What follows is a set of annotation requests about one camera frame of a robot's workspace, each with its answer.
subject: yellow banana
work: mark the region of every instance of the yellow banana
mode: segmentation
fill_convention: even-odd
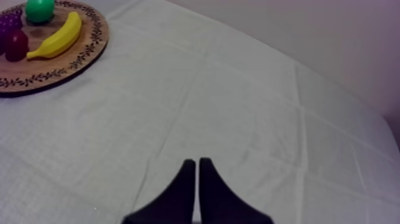
[[[56,57],[75,43],[79,37],[81,27],[82,20],[79,14],[77,12],[70,12],[62,28],[45,39],[37,50],[28,52],[26,57],[28,59],[35,57]]]

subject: white wall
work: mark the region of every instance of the white wall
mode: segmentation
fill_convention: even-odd
[[[329,76],[382,114],[400,105],[398,0],[169,0]]]

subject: wooden tray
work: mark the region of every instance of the wooden tray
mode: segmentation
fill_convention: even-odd
[[[24,11],[25,4],[16,5],[0,16],[17,9]],[[90,66],[103,52],[108,42],[108,25],[94,8],[73,1],[55,1],[54,18],[43,26],[34,26],[22,15],[22,31],[29,38],[29,50],[40,44],[64,25],[68,13],[77,11],[82,19],[82,29],[76,43],[63,54],[49,60],[9,62],[0,56],[0,97],[18,97],[44,91],[76,77]]]

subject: plastic fruit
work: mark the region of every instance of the plastic fruit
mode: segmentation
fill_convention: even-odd
[[[53,58],[71,47],[79,37],[82,21],[77,12],[68,14],[65,24],[49,38],[45,39],[40,47],[28,52],[27,58],[45,57]]]
[[[4,36],[14,30],[22,28],[22,10],[14,11],[0,17],[0,55],[5,51]]]
[[[28,51],[28,37],[22,30],[12,30],[5,35],[4,46],[8,61],[20,61]]]
[[[6,28],[8,31],[22,28],[21,14],[22,10],[3,15],[0,17],[0,27]]]
[[[53,16],[54,0],[28,0],[25,13],[29,21],[43,23]]]

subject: green ball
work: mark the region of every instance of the green ball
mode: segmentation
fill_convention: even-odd
[[[54,0],[28,0],[25,7],[26,17],[33,23],[48,21],[54,12]]]

